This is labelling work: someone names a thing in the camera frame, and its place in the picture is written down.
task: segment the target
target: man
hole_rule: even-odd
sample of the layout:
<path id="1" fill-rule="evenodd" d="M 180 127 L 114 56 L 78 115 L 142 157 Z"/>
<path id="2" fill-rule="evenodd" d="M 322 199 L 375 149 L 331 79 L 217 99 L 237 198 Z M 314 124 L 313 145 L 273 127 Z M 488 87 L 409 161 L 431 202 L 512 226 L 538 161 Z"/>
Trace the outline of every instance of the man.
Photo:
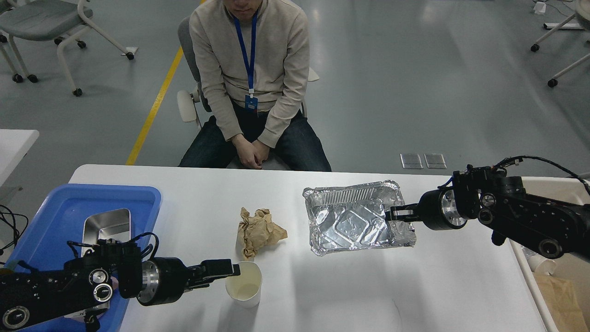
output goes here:
<path id="1" fill-rule="evenodd" d="M 213 116 L 179 166 L 225 168 L 237 154 L 261 169 L 274 149 L 292 170 L 331 171 L 300 111 L 309 74 L 303 10 L 289 0 L 209 0 L 189 26 Z"/>

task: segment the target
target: sweater sleeve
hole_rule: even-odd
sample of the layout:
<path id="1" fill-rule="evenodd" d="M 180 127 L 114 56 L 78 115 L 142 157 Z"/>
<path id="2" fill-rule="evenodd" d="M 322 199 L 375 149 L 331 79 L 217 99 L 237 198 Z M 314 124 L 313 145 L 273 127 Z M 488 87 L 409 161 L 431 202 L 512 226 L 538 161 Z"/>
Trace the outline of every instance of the sweater sleeve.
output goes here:
<path id="1" fill-rule="evenodd" d="M 283 94 L 270 109 L 266 126 L 258 140 L 274 148 L 278 139 L 297 114 L 307 88 L 309 76 L 309 27 L 303 11 L 293 22 L 283 61 Z"/>
<path id="2" fill-rule="evenodd" d="M 233 136 L 242 134 L 242 130 L 225 89 L 221 65 L 213 53 L 209 38 L 196 11 L 191 15 L 189 26 L 195 60 L 201 75 L 203 95 L 207 98 L 217 119 L 217 125 L 227 141 Z"/>

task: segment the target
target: metal container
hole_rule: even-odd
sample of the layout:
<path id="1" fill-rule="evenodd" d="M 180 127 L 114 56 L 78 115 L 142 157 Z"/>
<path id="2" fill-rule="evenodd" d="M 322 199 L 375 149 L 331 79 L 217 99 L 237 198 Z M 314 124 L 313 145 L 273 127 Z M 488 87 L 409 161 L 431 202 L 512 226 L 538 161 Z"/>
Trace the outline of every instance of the metal container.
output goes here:
<path id="1" fill-rule="evenodd" d="M 93 245 L 99 239 L 129 241 L 131 239 L 131 212 L 128 209 L 118 209 L 86 218 L 82 242 Z"/>
<path id="2" fill-rule="evenodd" d="M 305 188 L 309 241 L 318 256 L 369 248 L 414 246 L 410 223 L 386 222 L 385 211 L 404 205 L 391 180 L 350 187 Z"/>

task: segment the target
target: dark jeans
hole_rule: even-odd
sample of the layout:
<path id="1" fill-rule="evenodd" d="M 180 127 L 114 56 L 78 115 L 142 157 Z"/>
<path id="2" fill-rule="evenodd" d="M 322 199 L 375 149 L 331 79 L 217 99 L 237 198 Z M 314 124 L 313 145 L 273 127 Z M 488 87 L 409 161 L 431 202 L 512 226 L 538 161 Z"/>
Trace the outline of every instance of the dark jeans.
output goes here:
<path id="1" fill-rule="evenodd" d="M 244 137 L 250 142 L 258 139 L 268 114 L 261 112 L 258 116 L 235 104 L 234 112 Z M 291 120 L 271 150 L 294 171 L 332 171 L 320 139 L 301 112 Z M 179 167 L 225 168 L 237 155 L 234 145 L 224 139 L 215 116 L 211 116 L 182 157 Z"/>

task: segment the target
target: blue plastic tray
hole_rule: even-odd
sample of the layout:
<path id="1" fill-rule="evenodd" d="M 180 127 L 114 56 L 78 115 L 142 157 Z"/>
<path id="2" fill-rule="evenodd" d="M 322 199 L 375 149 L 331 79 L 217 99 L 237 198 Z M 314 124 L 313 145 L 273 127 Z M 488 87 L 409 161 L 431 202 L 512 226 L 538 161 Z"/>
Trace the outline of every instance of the blue plastic tray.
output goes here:
<path id="1" fill-rule="evenodd" d="M 131 236 L 151 232 L 160 210 L 162 196 L 153 187 L 131 185 L 65 184 L 49 193 L 41 208 L 24 233 L 7 266 L 20 260 L 41 271 L 63 269 L 64 263 L 74 258 L 66 241 L 82 241 L 84 221 L 93 214 L 117 209 L 131 212 Z M 149 237 L 137 241 L 141 248 Z M 17 272 L 28 272 L 20 266 Z M 129 300 L 115 291 L 110 308 L 100 317 L 100 332 L 115 332 L 123 321 Z M 70 318 L 56 318 L 23 331 L 85 332 L 84 323 Z"/>

